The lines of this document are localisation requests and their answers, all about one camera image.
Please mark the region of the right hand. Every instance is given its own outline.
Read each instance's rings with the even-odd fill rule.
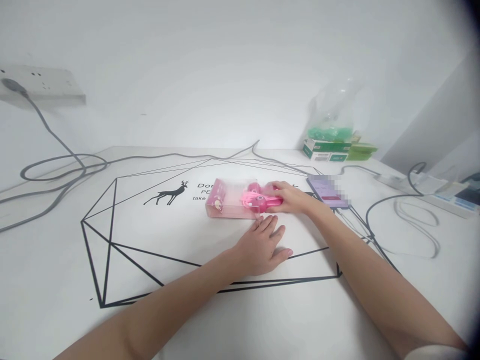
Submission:
[[[271,185],[278,188],[273,191],[273,195],[281,197],[283,203],[267,208],[267,213],[305,213],[307,210],[323,204],[286,181],[273,181]]]

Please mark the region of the gray cable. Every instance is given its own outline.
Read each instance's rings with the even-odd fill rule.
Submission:
[[[75,173],[77,171],[81,171],[80,175],[78,175],[77,177],[75,177],[74,179],[68,181],[67,183],[63,184],[63,185],[60,185],[58,187],[55,187],[55,188],[52,188],[52,189],[48,189],[48,190],[42,190],[42,191],[34,191],[34,192],[27,192],[27,193],[23,193],[23,194],[19,194],[19,195],[15,195],[15,196],[11,196],[11,197],[7,197],[5,199],[2,199],[0,200],[0,204],[2,203],[7,203],[7,202],[10,202],[12,200],[15,200],[15,199],[20,199],[20,198],[26,198],[26,197],[30,197],[30,196],[34,196],[34,195],[41,195],[41,194],[47,194],[47,193],[52,193],[52,192],[56,192],[58,190],[61,190],[61,192],[58,194],[58,196],[55,198],[55,200],[42,212],[34,215],[34,216],[31,216],[25,220],[22,220],[22,221],[19,221],[19,222],[16,222],[16,223],[13,223],[11,225],[8,225],[8,226],[5,226],[5,227],[2,227],[0,228],[0,233],[3,233],[7,230],[10,230],[10,229],[13,229],[13,228],[16,228],[16,227],[19,227],[21,225],[24,225],[26,223],[29,223],[35,219],[38,219],[38,218],[41,218],[42,216],[48,214],[50,211],[52,211],[63,199],[63,197],[65,196],[65,194],[69,191],[69,189],[77,184],[79,185],[78,182],[82,181],[82,179],[84,179],[85,177],[87,176],[91,176],[93,174],[96,174],[98,172],[101,172],[103,170],[105,170],[110,164],[114,164],[114,163],[117,163],[117,162],[120,162],[120,161],[124,161],[124,160],[129,160],[129,159],[158,159],[158,158],[164,158],[164,157],[168,157],[168,156],[173,156],[173,155],[177,155],[177,156],[180,156],[180,157],[183,157],[183,158],[212,158],[212,159],[217,159],[217,160],[229,160],[229,159],[232,159],[234,158],[235,156],[251,149],[251,152],[261,158],[261,159],[265,159],[265,160],[270,160],[270,161],[273,161],[273,162],[277,162],[287,168],[290,168],[292,170],[295,170],[295,171],[299,171],[301,173],[304,173],[304,174],[307,174],[307,175],[311,175],[309,174],[308,172],[305,172],[301,169],[298,169],[296,167],[293,167],[293,166],[289,166],[281,161],[278,161],[276,159],[273,159],[273,158],[268,158],[268,157],[264,157],[264,156],[261,156],[261,155],[258,155],[256,152],[255,152],[255,146],[259,143],[260,140],[257,140],[255,141],[255,143],[249,147],[246,147],[244,148],[243,150],[240,150],[236,153],[234,153],[233,155],[231,156],[228,156],[228,157],[218,157],[218,156],[215,156],[215,155],[210,155],[210,154],[205,154],[205,155],[185,155],[185,154],[181,154],[181,153],[178,153],[178,152],[172,152],[172,153],[168,153],[168,154],[163,154],[163,155],[155,155],[155,156],[141,156],[141,155],[135,155],[135,156],[127,156],[127,157],[122,157],[122,158],[119,158],[119,159],[116,159],[116,160],[112,160],[112,161],[106,161],[105,159],[103,159],[102,157],[98,156],[98,155],[94,155],[94,154],[84,154],[84,153],[80,153],[80,154],[76,154],[74,153],[63,141],[62,139],[60,139],[49,127],[47,121],[45,120],[44,116],[42,115],[42,112],[40,111],[40,109],[37,107],[37,105],[30,99],[29,95],[27,94],[27,91],[25,90],[25,88],[23,86],[21,86],[20,84],[18,84],[16,81],[13,81],[13,80],[10,80],[10,79],[2,79],[2,83],[3,85],[8,88],[9,90],[12,90],[16,93],[19,93],[20,95],[22,95],[29,103],[30,105],[35,109],[36,113],[38,114],[38,116],[40,117],[40,120],[41,122],[43,123],[43,126],[46,128],[46,130],[68,151],[68,153],[70,155],[62,155],[62,156],[56,156],[56,157],[52,157],[52,158],[49,158],[49,159],[45,159],[45,160],[41,160],[41,161],[37,161],[37,162],[34,162],[33,164],[30,164],[28,166],[26,166],[21,172],[20,172],[20,176],[22,179],[24,180],[27,180],[27,181],[32,181],[32,182],[44,182],[44,181],[53,181],[53,180],[58,180],[60,178],[63,178],[69,174],[72,174],[72,173]],[[94,158],[97,158],[97,159],[100,159],[102,162],[101,163],[98,163],[98,164],[93,164],[93,165],[88,165],[88,166],[85,166],[85,164],[82,162],[82,160],[80,160],[79,156],[88,156],[88,157],[94,157]],[[51,161],[54,161],[54,160],[58,160],[58,159],[65,159],[65,158],[70,158],[70,157],[73,157],[76,162],[78,162],[80,164],[80,167],[79,168],[75,168],[75,169],[72,169],[72,170],[69,170],[69,171],[66,171],[66,172],[63,172],[61,173],[60,175],[57,175],[57,176],[54,176],[54,177],[43,177],[43,178],[29,178],[26,173],[28,170],[38,166],[38,165],[41,165],[41,164],[44,164],[44,163],[47,163],[47,162],[51,162]],[[101,167],[99,169],[96,169],[94,171],[91,171],[91,172],[87,172],[88,169],[90,168],[95,168],[95,167]]]
[[[369,168],[366,168],[366,167],[363,167],[363,166],[360,166],[360,165],[345,165],[344,167],[341,168],[340,173],[337,176],[345,174],[345,168],[360,168],[360,169],[363,169],[363,170],[367,170],[368,172],[370,172],[372,174],[380,175],[380,173],[378,173],[376,171],[373,171],[373,170],[370,170]]]

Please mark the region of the phone screen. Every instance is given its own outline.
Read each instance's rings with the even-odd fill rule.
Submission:
[[[309,175],[306,182],[310,185],[317,198],[330,208],[349,208],[349,201],[338,194],[334,181],[328,175]]]

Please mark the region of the electrical socket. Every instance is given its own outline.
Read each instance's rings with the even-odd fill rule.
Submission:
[[[85,94],[68,70],[0,64],[0,79],[3,78],[15,80],[22,85],[32,100],[79,99],[85,103]],[[0,100],[18,99],[18,94],[0,84]]]

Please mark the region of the black geometric line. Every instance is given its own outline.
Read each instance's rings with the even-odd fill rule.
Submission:
[[[290,259],[295,259],[295,258],[298,258],[300,256],[304,256],[304,255],[308,255],[308,254],[312,254],[312,253],[317,253],[317,252],[320,252],[320,251],[323,251],[323,250],[326,250],[328,249],[329,247],[322,247],[320,249],[317,249],[317,250],[312,250],[312,251],[308,251],[308,252],[303,252],[301,254],[298,254],[298,255],[293,255],[293,256],[290,256],[287,260],[290,260]]]
[[[277,167],[277,168],[284,168],[285,170],[286,170],[286,169],[289,169],[289,170],[295,171],[295,172],[297,172],[297,173],[303,174],[303,172],[301,172],[301,171],[298,170],[298,169],[292,169],[292,168],[294,168],[295,166],[292,166],[292,168],[290,168],[290,167],[284,166],[284,165],[273,165],[273,164],[270,164],[270,163],[268,163],[268,162],[266,162],[266,161],[263,161],[263,160],[258,160],[258,161],[264,163],[264,164],[267,165],[267,166],[274,166],[274,167]]]
[[[251,281],[235,281],[230,285],[245,285],[245,284],[262,284],[262,283],[288,283],[291,281],[302,281],[302,280],[321,280],[324,276],[305,276],[305,277],[292,277],[288,279],[271,279],[271,280],[251,280]]]
[[[105,240],[107,243],[109,242],[109,240],[108,240],[105,236],[103,236],[96,228],[94,228],[92,225],[90,225],[90,224],[87,222],[87,220],[83,220],[83,223],[84,223],[85,225],[87,225],[90,229],[92,229],[92,230],[95,232],[95,234],[97,234],[99,237],[101,237],[101,238],[102,238],[103,240]]]
[[[111,208],[111,222],[110,222],[110,237],[108,239],[108,252],[106,254],[106,267],[105,267],[105,281],[103,283],[103,297],[102,303],[105,305],[107,300],[107,283],[109,280],[109,267],[110,267],[110,251],[112,247],[112,232],[114,230],[114,211],[115,211],[115,197],[117,195],[117,179],[115,179],[115,190],[113,193],[113,204]]]
[[[274,164],[277,164],[277,165],[274,165],[274,164],[271,164],[272,166],[277,166],[277,167],[280,167],[280,168],[284,168],[285,166],[284,165],[278,165],[278,162],[276,161],[271,161],[271,160],[260,160],[260,159],[252,159],[252,158],[241,158],[239,160],[255,160],[255,161],[261,161],[263,163],[268,163],[269,165],[271,163],[274,163]],[[288,162],[285,162],[286,165],[290,165],[294,168],[314,168],[313,166],[310,166],[310,165],[297,165],[297,164],[290,164]]]
[[[127,175],[127,176],[134,176],[134,175],[145,174],[145,173],[149,173],[149,172],[152,172],[152,171],[157,171],[157,170],[163,170],[163,169],[174,168],[174,167],[176,167],[176,166],[183,166],[183,165],[188,165],[188,164],[199,163],[199,162],[201,162],[201,161],[203,161],[203,159],[202,159],[202,160],[197,160],[197,161],[192,161],[192,162],[186,162],[186,163],[184,163],[184,164],[178,164],[178,165],[166,166],[166,167],[161,167],[161,168],[158,168],[158,169],[152,169],[152,170],[147,170],[147,171],[137,172],[137,173],[130,174],[130,175]]]
[[[164,259],[176,261],[176,262],[179,262],[179,263],[187,264],[187,265],[192,265],[192,266],[196,266],[196,267],[201,267],[202,266],[202,265],[199,265],[199,264],[194,263],[194,262],[189,262],[189,261],[181,260],[181,259],[178,259],[178,258],[175,258],[175,257],[170,257],[170,256],[166,256],[166,255],[157,254],[155,252],[151,252],[151,251],[142,250],[142,249],[139,249],[139,248],[123,245],[123,244],[120,244],[120,243],[117,243],[117,242],[112,242],[111,244],[115,245],[115,246],[122,247],[122,248],[127,248],[127,249],[130,249],[130,250],[138,251],[140,253],[150,254],[150,255],[160,257],[160,258],[164,258]],[[322,251],[322,250],[325,250],[325,249],[328,249],[328,248],[329,247],[327,246],[327,247],[323,247],[321,249],[317,249],[317,250],[313,250],[313,251],[309,251],[309,252],[304,252],[304,253],[301,253],[299,255],[291,256],[287,260],[293,259],[293,258],[296,258],[296,257],[299,257],[299,256],[303,256],[303,255],[308,255],[308,254],[311,254],[311,253],[316,253],[316,252],[319,252],[319,251]],[[297,281],[297,280],[303,280],[303,279],[311,279],[311,278],[310,277],[297,277],[297,278],[294,277],[294,278],[273,279],[273,280],[236,281],[236,282],[233,282],[232,285],[234,285],[234,284],[235,285],[238,285],[238,284],[256,284],[256,283],[277,283],[277,282]]]
[[[297,175],[297,174],[291,173],[291,172],[280,171],[280,170],[273,170],[273,169],[268,169],[268,168],[259,167],[259,166],[252,166],[252,165],[247,165],[247,164],[244,164],[244,163],[239,163],[239,162],[234,162],[234,161],[227,161],[227,160],[220,160],[220,159],[215,159],[215,160],[223,161],[223,162],[226,162],[226,163],[229,163],[229,164],[234,163],[234,164],[238,164],[238,165],[249,166],[249,167],[251,167],[251,168],[257,168],[257,169],[275,171],[275,172],[277,172],[277,173],[285,173],[285,174],[290,174],[290,175]],[[307,177],[307,175],[304,175],[304,174],[298,174],[298,175],[299,175],[299,176]]]
[[[280,282],[280,283],[266,284],[266,285],[259,285],[259,286],[249,286],[249,287],[239,287],[239,288],[234,288],[234,289],[224,289],[224,290],[220,290],[218,292],[218,294],[232,293],[232,292],[236,292],[236,291],[250,290],[250,289],[272,288],[272,287],[283,286],[283,285],[291,285],[291,284],[310,283],[310,282],[314,282],[314,281],[338,279],[338,277],[339,277],[338,275],[319,276],[318,278],[308,278],[308,279],[299,280],[299,281],[287,281],[287,282]]]
[[[185,172],[193,169],[193,168],[197,168],[197,167],[204,167],[202,166],[203,164],[207,163],[209,160],[211,159],[207,159],[206,161],[203,161],[201,162],[200,164],[197,164],[191,168],[187,168],[185,169],[185,171],[183,171],[182,173],[176,175],[176,176],[173,176],[171,177],[170,179],[173,179],[174,177],[177,177],[181,174],[184,174]],[[265,163],[264,161],[261,161],[261,160],[258,160],[258,159],[251,159],[251,160],[256,160],[257,162],[260,162],[262,164],[265,164],[266,166],[273,166],[273,165],[270,165],[268,163]],[[223,164],[212,164],[212,165],[206,165],[206,166],[214,166],[214,165],[225,165],[225,164],[237,164],[237,165],[243,165],[243,166],[250,166],[252,168],[258,168],[258,169],[263,169],[263,170],[270,170],[270,171],[276,171],[276,172],[279,172],[279,173],[285,173],[285,174],[290,174],[290,175],[300,175],[300,174],[296,174],[294,172],[299,172],[299,171],[295,171],[292,169],[292,171],[294,171],[293,173],[292,172],[285,172],[285,171],[280,171],[280,170],[274,170],[274,169],[270,169],[270,168],[265,168],[265,167],[259,167],[259,166],[252,166],[251,164],[245,164],[245,163],[242,163],[240,161],[227,161],[227,160],[223,160],[223,159],[219,159],[219,161],[222,161]],[[311,167],[313,168],[318,174],[322,175],[321,172],[319,172],[315,167],[313,166],[303,166],[303,165],[297,165],[298,167],[303,167],[303,168],[307,168],[307,167]],[[150,189],[152,189],[153,187],[155,186],[158,186],[168,180],[165,180],[165,181],[162,181],[161,183],[157,184],[157,185],[154,185],[144,191],[141,191],[139,192],[138,194],[135,194],[125,200],[122,200],[120,201],[118,204],[115,203],[116,201],[116,186],[117,186],[117,183],[118,183],[118,179],[119,178],[116,178],[115,179],[115,199],[114,199],[114,202],[112,204],[112,206],[110,206],[109,208],[115,208],[116,205],[118,204],[121,204],[137,195],[140,195],[142,193],[144,193],[145,191],[148,191]],[[94,215],[91,215],[89,216],[88,218],[91,218],[103,211],[106,211],[108,210],[109,208],[107,209],[104,209],[102,211],[99,211],[98,213],[94,214]],[[151,275],[150,273],[148,273],[145,269],[143,269],[140,265],[138,265],[133,259],[131,259],[127,254],[125,254],[123,251],[121,251],[118,247],[124,247],[124,248],[128,248],[128,249],[131,249],[131,250],[134,250],[134,251],[139,251],[139,252],[143,252],[143,253],[146,253],[146,254],[150,254],[150,255],[154,255],[154,256],[158,256],[158,257],[161,257],[161,258],[165,258],[165,259],[168,259],[168,260],[172,260],[172,261],[178,261],[178,262],[181,262],[181,263],[185,263],[187,265],[192,265],[192,266],[197,266],[199,267],[200,265],[198,264],[195,264],[195,263],[191,263],[191,262],[188,262],[188,261],[184,261],[184,260],[181,260],[181,259],[176,259],[176,258],[172,258],[172,257],[169,257],[169,256],[165,256],[165,255],[161,255],[161,254],[156,254],[156,253],[153,253],[153,252],[150,252],[150,251],[146,251],[146,250],[141,250],[141,249],[137,249],[137,248],[134,248],[134,247],[130,247],[130,246],[126,246],[126,245],[122,245],[122,244],[118,244],[118,243],[115,243],[113,242],[113,239],[112,239],[112,231],[113,231],[113,220],[111,221],[111,225],[110,225],[110,239],[107,240],[104,236],[102,236],[98,231],[96,231],[96,229],[94,229],[90,224],[88,224],[88,222],[85,221],[85,224],[87,226],[89,226],[91,229],[93,229],[95,231],[96,234],[98,234],[99,236],[102,237],[102,239],[104,239],[105,241],[108,241],[109,243],[109,247],[110,246],[113,246],[115,248],[115,250],[117,250],[120,254],[122,254],[123,256],[125,256],[128,260],[130,260],[134,265],[136,265],[139,269],[143,270],[147,275],[149,275],[154,281],[157,281],[160,285],[160,282],[153,276]],[[317,249],[317,250],[313,250],[313,251],[309,251],[309,252],[306,252],[306,253],[302,253],[302,254],[298,254],[298,255],[295,255],[295,256],[292,256],[291,258],[295,258],[295,257],[298,257],[298,256],[303,256],[303,255],[307,255],[307,254],[311,254],[311,253],[314,253],[314,252],[318,252],[318,251],[322,251],[322,250],[325,250],[325,249],[328,249],[328,247],[325,247],[325,248],[321,248],[321,249]],[[248,290],[248,289],[258,289],[258,288],[267,288],[267,287],[273,287],[273,286],[280,286],[280,285],[288,285],[288,284],[298,284],[298,283],[303,283],[303,282],[311,282],[311,281],[320,281],[320,280],[327,280],[327,279],[334,279],[334,278],[338,278],[339,275],[338,275],[338,272],[337,272],[337,275],[332,275],[332,276],[319,276],[319,277],[301,277],[301,278],[291,278],[291,279],[274,279],[274,280],[253,280],[253,281],[239,281],[239,282],[235,282],[233,283],[234,285],[245,285],[245,284],[262,284],[262,283],[268,283],[268,284],[264,284],[264,285],[259,285],[259,286],[249,286],[249,287],[240,287],[240,288],[236,288],[236,289],[225,289],[225,290],[221,290],[220,293],[226,293],[226,292],[234,292],[234,291],[240,291],[240,290]],[[148,294],[143,294],[143,295],[138,295],[138,296],[135,296],[134,298],[138,299],[138,298],[141,298],[143,296],[146,296]],[[111,307],[111,306],[120,306],[120,305],[129,305],[129,304],[133,304],[134,301],[131,301],[131,300],[134,300],[134,298],[127,298],[127,299],[123,299],[123,300],[119,300],[119,301],[115,301],[113,303],[109,303],[109,304],[106,304],[106,300],[105,300],[105,297],[106,295],[104,296],[104,299],[102,300],[102,304],[101,304],[101,308],[102,307]]]
[[[206,163],[207,161],[209,161],[209,160],[210,160],[210,159],[202,162],[200,165],[205,164],[205,163]],[[139,192],[139,193],[137,193],[137,194],[135,194],[135,195],[132,195],[132,196],[126,198],[125,200],[119,201],[119,202],[117,202],[115,205],[124,203],[124,202],[126,202],[127,200],[130,200],[131,198],[134,198],[134,197],[136,197],[137,195],[140,195],[140,194],[142,194],[142,193],[144,193],[144,192],[146,192],[146,191],[148,191],[148,190],[150,190],[150,189],[153,189],[154,187],[156,187],[156,186],[158,186],[158,185],[161,185],[161,184],[163,184],[163,183],[165,183],[165,182],[167,182],[167,181],[169,181],[169,180],[171,180],[171,179],[173,179],[173,178],[176,178],[177,176],[180,176],[180,175],[182,175],[182,174],[185,174],[187,171],[192,170],[192,169],[196,168],[197,166],[198,166],[198,165],[196,165],[196,166],[194,166],[194,167],[191,167],[191,168],[185,170],[184,172],[181,172],[181,173],[179,173],[179,174],[177,174],[177,175],[175,175],[175,176],[172,176],[171,178],[169,178],[169,179],[167,179],[167,180],[165,180],[165,181],[162,181],[162,182],[160,182],[160,183],[158,183],[158,184],[156,184],[156,185],[153,185],[152,187],[149,187],[149,188],[146,189],[146,190],[143,190],[143,191],[141,191],[141,192]],[[100,213],[103,213],[105,210],[108,210],[108,209],[110,209],[111,207],[112,207],[112,206],[107,207],[106,209],[103,209],[102,211],[99,211],[99,212],[97,212],[97,213],[95,213],[95,214],[93,214],[93,215],[90,215],[89,217],[87,217],[87,219],[90,219],[91,217],[94,217],[95,215],[98,215],[98,214],[100,214]]]
[[[138,251],[138,252],[141,252],[141,253],[154,255],[154,256],[157,256],[157,257],[159,257],[159,258],[164,258],[164,259],[168,259],[168,260],[173,260],[173,261],[176,261],[176,262],[179,262],[179,263],[184,263],[184,264],[187,264],[187,265],[193,265],[193,266],[196,266],[196,267],[201,267],[201,266],[202,266],[202,265],[196,264],[196,263],[194,263],[194,262],[185,261],[185,260],[180,260],[180,259],[177,259],[177,258],[174,258],[174,257],[170,257],[170,256],[166,256],[166,255],[160,255],[160,254],[157,254],[157,253],[155,253],[155,252],[150,252],[150,251],[142,250],[142,249],[139,249],[139,248],[135,248],[135,247],[123,245],[123,244],[120,244],[120,243],[118,243],[118,242],[113,242],[112,244],[115,244],[116,246],[119,246],[119,247],[122,247],[122,248],[127,248],[127,249],[130,249],[130,250],[135,250],[135,251]]]
[[[147,292],[147,293],[144,293],[142,295],[137,295],[137,296],[132,296],[132,297],[128,297],[126,299],[123,299],[123,300],[118,300],[118,301],[114,301],[114,302],[110,302],[108,304],[106,304],[107,306],[112,306],[114,304],[120,304],[120,303],[124,303],[124,302],[127,302],[127,301],[132,301],[132,300],[136,300],[136,299],[141,299],[141,298],[144,298],[146,297],[147,295],[150,295],[151,292]]]
[[[106,188],[106,190],[103,192],[102,195],[100,195],[100,197],[98,198],[98,200],[95,201],[95,203],[93,204],[93,206],[90,208],[90,210],[88,210],[88,212],[86,213],[86,215],[83,217],[82,220],[85,220],[85,219],[87,218],[87,216],[90,214],[90,212],[94,209],[95,205],[97,205],[97,204],[99,203],[100,199],[104,197],[104,195],[107,193],[107,191],[110,189],[110,187],[112,186],[112,184],[113,184],[114,182],[115,182],[115,180],[113,180],[113,181],[111,182],[111,184],[108,185],[108,187]]]
[[[140,266],[135,260],[133,260],[130,256],[128,256],[127,254],[125,254],[123,251],[121,251],[117,245],[120,245],[120,244],[117,244],[115,242],[109,242],[108,239],[103,236],[101,233],[99,233],[92,225],[90,225],[88,222],[84,221],[84,223],[86,225],[88,225],[88,227],[90,229],[92,229],[96,234],[98,234],[103,240],[105,240],[107,243],[109,243],[109,245],[113,246],[120,254],[122,254],[123,256],[125,256],[128,260],[130,260],[137,268],[139,268],[140,270],[142,270],[145,274],[147,274],[150,278],[152,278],[156,283],[158,283],[160,286],[163,286],[164,284],[159,281],[157,278],[155,278],[152,274],[150,274],[147,270],[145,270],[142,266]],[[135,249],[133,247],[129,247],[129,246],[124,246],[125,248],[130,248],[132,250],[138,250],[138,249]]]
[[[102,306],[102,296],[100,295],[99,283],[97,281],[97,275],[95,274],[94,261],[92,259],[92,254],[90,253],[90,246],[87,240],[87,233],[85,232],[85,226],[82,221],[80,221],[81,231],[83,232],[83,238],[85,239],[86,253],[88,254],[88,261],[90,262],[91,275],[93,277],[93,283],[95,284],[96,297],[98,298],[98,305]]]
[[[133,260],[130,256],[128,256],[126,253],[124,253],[122,250],[120,250],[115,244],[111,244],[111,246],[117,250],[120,254],[122,254],[124,257],[126,257],[128,260],[130,260],[137,268],[142,270],[145,274],[148,275],[150,279],[152,279],[154,282],[156,282],[160,286],[164,286],[163,282],[158,280],[155,276],[153,276],[151,273],[149,273],[147,270],[145,270],[142,266],[140,266],[135,260]]]
[[[101,309],[107,309],[107,308],[113,308],[116,306],[124,306],[124,305],[133,305],[135,304],[135,301],[130,301],[130,302],[111,302],[105,305],[100,306]]]
[[[212,165],[198,166],[198,168],[207,168],[207,167],[209,167],[209,166],[216,166],[216,165],[225,165],[225,164],[221,163],[221,164],[212,164]],[[191,167],[183,167],[183,168],[180,168],[180,169],[172,169],[172,170],[156,171],[156,172],[147,172],[147,173],[141,173],[141,174],[136,174],[136,175],[119,176],[118,178],[119,178],[119,179],[122,179],[122,178],[133,178],[133,177],[142,176],[142,175],[161,174],[161,173],[168,173],[168,172],[172,172],[172,171],[187,170],[187,169],[192,169],[192,168],[191,168]]]
[[[305,278],[300,278],[299,280],[284,281],[284,282],[280,282],[280,283],[265,284],[265,285],[258,285],[258,286],[248,286],[248,287],[239,287],[239,288],[234,288],[234,289],[223,289],[223,290],[220,290],[219,292],[217,292],[217,294],[232,293],[232,292],[236,292],[236,291],[251,290],[251,289],[272,288],[272,287],[277,287],[277,286],[282,286],[282,285],[290,285],[290,284],[310,283],[310,282],[330,280],[330,279],[338,279],[340,276],[342,276],[342,273],[340,273],[340,275],[305,277]],[[144,297],[146,297],[150,294],[151,294],[151,292],[147,292],[147,293],[144,293],[142,295],[137,295],[137,296],[133,296],[133,297],[123,299],[123,300],[111,302],[111,303],[106,304],[102,307],[103,308],[111,308],[111,307],[115,307],[115,306],[132,305],[132,304],[135,304],[135,301],[131,301],[131,300],[144,298]]]

